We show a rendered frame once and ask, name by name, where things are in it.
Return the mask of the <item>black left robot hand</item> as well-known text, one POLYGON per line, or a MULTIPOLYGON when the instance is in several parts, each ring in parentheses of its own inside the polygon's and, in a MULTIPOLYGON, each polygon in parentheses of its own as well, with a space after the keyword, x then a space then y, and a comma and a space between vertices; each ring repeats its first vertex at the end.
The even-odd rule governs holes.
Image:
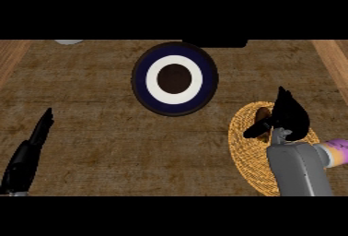
POLYGON ((20 143, 10 157, 0 182, 0 195, 7 195, 8 192, 27 192, 52 123, 52 112, 51 109, 47 109, 36 122, 29 139, 20 143))

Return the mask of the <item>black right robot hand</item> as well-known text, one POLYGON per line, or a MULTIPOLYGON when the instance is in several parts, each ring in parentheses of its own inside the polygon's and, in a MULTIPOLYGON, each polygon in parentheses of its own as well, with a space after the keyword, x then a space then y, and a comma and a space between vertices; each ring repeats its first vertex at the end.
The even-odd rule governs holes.
MULTIPOLYGON (((283 87, 278 87, 277 99, 269 113, 271 129, 283 128, 290 131, 290 134, 285 136, 285 141, 296 141, 305 138, 309 128, 308 114, 302 105, 293 99, 290 91, 283 87)), ((269 134, 260 136, 259 128, 253 124, 243 132, 243 137, 268 139, 269 134)))

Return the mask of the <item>brown sweet potato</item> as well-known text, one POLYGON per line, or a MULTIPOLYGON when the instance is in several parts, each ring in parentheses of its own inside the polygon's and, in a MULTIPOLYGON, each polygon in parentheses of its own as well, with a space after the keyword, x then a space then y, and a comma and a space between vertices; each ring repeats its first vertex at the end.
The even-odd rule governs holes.
POLYGON ((260 136, 266 136, 269 134, 269 109, 266 107, 260 107, 255 112, 253 124, 259 128, 260 136))

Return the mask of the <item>yellow woven round placemat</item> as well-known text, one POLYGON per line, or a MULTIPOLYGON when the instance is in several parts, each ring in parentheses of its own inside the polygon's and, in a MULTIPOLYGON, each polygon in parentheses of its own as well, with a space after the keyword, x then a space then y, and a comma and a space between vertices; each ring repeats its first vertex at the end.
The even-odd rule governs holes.
POLYGON ((247 184, 265 196, 280 195, 266 158, 269 142, 244 138, 243 132, 253 125, 256 110, 265 107, 271 111, 272 106, 274 103, 268 101, 246 104, 235 112, 228 127, 228 148, 234 166, 247 184))

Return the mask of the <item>blue and white round plate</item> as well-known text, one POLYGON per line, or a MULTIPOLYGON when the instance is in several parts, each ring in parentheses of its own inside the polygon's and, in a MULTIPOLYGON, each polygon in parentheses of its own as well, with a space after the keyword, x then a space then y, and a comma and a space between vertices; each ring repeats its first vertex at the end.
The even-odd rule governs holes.
POLYGON ((196 112, 218 88, 218 69, 209 54, 185 42, 165 42, 139 56, 131 89, 141 105, 163 116, 196 112))

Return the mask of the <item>purple and white bottle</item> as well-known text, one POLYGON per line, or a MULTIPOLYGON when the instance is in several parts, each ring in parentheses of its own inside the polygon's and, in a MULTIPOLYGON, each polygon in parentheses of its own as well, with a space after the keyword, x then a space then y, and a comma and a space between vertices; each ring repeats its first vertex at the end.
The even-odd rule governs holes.
POLYGON ((313 144, 312 147, 319 153, 324 168, 348 164, 348 140, 336 138, 313 144))

